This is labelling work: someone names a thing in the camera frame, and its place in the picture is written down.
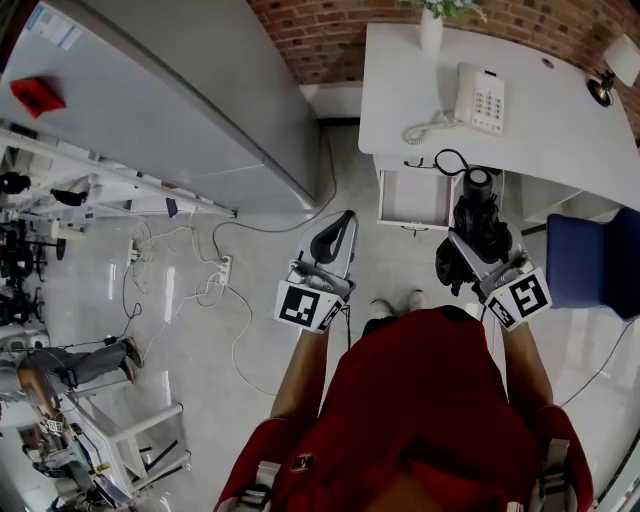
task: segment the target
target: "white refrigerator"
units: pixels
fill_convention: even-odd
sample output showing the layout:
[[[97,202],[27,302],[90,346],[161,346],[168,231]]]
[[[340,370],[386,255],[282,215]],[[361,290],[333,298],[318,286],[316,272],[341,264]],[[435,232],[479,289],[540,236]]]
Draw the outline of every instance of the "white refrigerator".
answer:
[[[32,118],[10,83],[66,108]],[[0,79],[0,118],[241,213],[315,205],[315,116],[243,0],[47,0]]]

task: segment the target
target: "lamp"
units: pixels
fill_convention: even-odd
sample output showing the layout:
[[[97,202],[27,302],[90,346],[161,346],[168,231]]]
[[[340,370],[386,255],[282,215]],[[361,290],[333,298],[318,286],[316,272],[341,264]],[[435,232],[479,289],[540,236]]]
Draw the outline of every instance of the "lamp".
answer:
[[[613,87],[613,79],[617,76],[623,84],[632,86],[640,72],[640,48],[629,39],[626,34],[621,34],[603,54],[609,70],[600,76],[602,83],[593,78],[587,82],[587,89],[591,96],[603,107],[613,103],[609,91]]]

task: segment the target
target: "open drawer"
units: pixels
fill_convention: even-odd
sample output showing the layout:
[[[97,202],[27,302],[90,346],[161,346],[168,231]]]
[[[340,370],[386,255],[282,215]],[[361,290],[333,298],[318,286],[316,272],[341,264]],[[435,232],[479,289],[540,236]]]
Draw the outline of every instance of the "open drawer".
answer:
[[[459,177],[416,171],[380,171],[378,224],[407,229],[449,229]]]

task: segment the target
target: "brick wall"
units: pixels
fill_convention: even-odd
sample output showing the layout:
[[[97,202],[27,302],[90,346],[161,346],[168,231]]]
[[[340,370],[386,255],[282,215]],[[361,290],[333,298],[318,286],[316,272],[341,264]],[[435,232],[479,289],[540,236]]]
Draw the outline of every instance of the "brick wall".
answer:
[[[407,0],[248,0],[301,84],[362,80],[367,23],[419,23]],[[625,32],[640,44],[640,14],[629,0],[482,0],[482,23],[467,14],[446,25],[542,50],[584,70],[603,71],[602,52]],[[640,137],[640,79],[617,82]]]

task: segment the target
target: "blue cushion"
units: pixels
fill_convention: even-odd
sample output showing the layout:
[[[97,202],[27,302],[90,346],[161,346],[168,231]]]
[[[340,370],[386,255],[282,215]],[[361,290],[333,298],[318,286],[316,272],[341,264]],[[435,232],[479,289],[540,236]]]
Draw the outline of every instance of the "blue cushion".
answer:
[[[604,304],[604,225],[563,215],[547,218],[547,284],[554,308]]]
[[[622,208],[605,226],[604,303],[629,321],[640,315],[640,213]]]

